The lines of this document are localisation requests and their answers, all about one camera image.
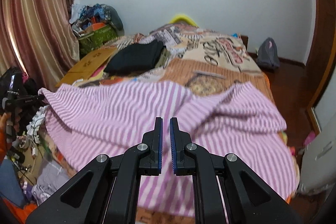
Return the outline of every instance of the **gray plastic bag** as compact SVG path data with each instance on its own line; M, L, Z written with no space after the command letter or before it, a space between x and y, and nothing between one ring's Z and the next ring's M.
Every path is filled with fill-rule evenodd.
M273 38L269 37L261 44L256 63L265 69L275 70L280 67L277 45Z

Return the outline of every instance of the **striped blanket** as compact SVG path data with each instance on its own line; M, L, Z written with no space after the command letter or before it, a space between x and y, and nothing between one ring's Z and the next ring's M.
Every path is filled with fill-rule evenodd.
M46 127L68 163L83 168L98 154L115 156L140 143L144 132L163 118L163 167L159 177L142 177L138 206L173 215L193 216L191 177L171 168L169 119L210 153L237 154L282 198L297 187L290 152L279 139L286 123L276 107L251 83L198 97L170 81L124 82L85 89L62 85L41 89L50 104Z

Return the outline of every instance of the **metal bolt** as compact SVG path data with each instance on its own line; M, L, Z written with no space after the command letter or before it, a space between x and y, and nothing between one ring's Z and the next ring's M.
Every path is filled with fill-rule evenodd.
M195 145L194 143L188 143L187 144L187 149L188 150L195 150L197 148L197 145Z
M148 145L146 145L145 143L141 143L137 146L137 148L140 150L140 151L144 151L148 148Z
M237 160L237 156L235 154L229 154L229 155L226 156L226 158L229 161L236 161Z
M98 162L104 162L104 161L107 160L107 156L104 155L104 154L100 154L100 155L97 156L96 160L97 160Z

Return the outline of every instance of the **bedspread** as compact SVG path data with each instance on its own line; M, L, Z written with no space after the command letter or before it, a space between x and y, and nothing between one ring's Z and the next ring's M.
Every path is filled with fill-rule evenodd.
M163 118L163 166L158 177L142 177L138 206L174 215L193 216L191 177L176 177L171 168L169 119L210 153L237 154L282 198L297 187L290 152L279 139L286 123L251 83L198 97L170 81L125 82L85 89L62 85L56 93L41 89L51 107L46 127L68 163L80 170L98 154L122 154L141 142Z

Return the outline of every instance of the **green storage box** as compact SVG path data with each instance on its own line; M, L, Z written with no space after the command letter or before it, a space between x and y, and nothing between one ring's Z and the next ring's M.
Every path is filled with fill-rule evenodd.
M117 37L117 32L110 25L106 25L98 30L90 32L89 34L78 39L81 58L89 52L101 47L105 42Z

